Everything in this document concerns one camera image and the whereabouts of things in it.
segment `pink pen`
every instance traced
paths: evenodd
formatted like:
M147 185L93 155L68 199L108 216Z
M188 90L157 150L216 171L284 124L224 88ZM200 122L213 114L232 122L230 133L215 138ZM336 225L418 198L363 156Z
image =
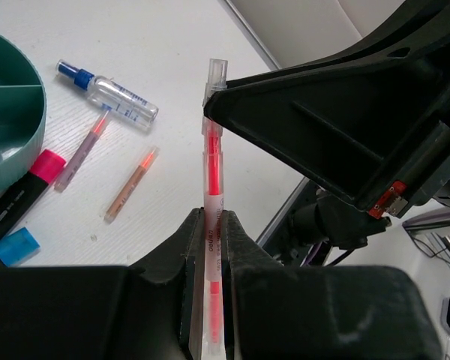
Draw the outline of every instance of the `pink pen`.
M92 150L93 145L95 145L98 138L107 127L110 121L108 117L109 113L110 113L109 110L105 110L100 114L97 121L94 123L94 125L91 127L91 130L88 132L88 135L83 140L82 144L76 150L75 154L73 154L73 157L70 159L67 166L64 168L63 172L58 177L55 183L55 190L61 193L70 184L75 174L77 173L78 169L82 165L83 161L85 160L89 152Z

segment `white table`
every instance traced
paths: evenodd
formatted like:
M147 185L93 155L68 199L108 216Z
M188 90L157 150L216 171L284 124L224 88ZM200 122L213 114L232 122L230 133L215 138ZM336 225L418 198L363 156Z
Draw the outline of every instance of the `white table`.
M26 266L131 264L159 245L203 204L201 104L209 58L229 60L229 79L268 70L218 0L2 0L0 34L41 75L43 147L66 159L98 112L57 81L60 58L113 77L160 107L148 136L111 123L68 189L49 189L17 225L41 245ZM160 147L159 158L106 225L106 207L149 145ZM256 238L302 177L226 131L223 149L225 207Z

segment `blue spray nozzle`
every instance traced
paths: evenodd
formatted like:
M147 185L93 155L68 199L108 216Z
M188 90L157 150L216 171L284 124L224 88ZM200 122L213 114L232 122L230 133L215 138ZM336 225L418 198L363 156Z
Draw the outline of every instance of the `blue spray nozzle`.
M23 227L0 240L0 260L6 266L12 266L25 259L38 248L40 248L40 245L32 234Z
M74 67L63 60L58 61L56 70L60 74L72 79L73 83L83 90L86 90L89 87L90 80L95 76L93 73L90 73L85 69Z

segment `round container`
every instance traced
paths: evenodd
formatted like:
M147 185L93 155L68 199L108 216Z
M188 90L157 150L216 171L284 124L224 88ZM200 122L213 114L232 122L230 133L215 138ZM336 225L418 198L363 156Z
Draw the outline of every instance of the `round container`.
M0 191L21 178L44 141L44 85L30 61L0 36Z

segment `red highlighter pen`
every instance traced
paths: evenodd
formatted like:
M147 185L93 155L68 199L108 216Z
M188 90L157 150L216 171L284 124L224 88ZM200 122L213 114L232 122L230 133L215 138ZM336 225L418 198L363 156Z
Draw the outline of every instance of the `red highlighter pen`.
M228 62L210 59L208 80L203 103L214 92L227 88ZM204 206L205 209L205 279L209 281L208 294L208 351L219 353L223 331L221 306L221 215L224 210L224 166L221 148L223 129L209 118L202 119L204 136Z
M0 240L6 236L63 170L65 160L43 150L30 170L0 197Z

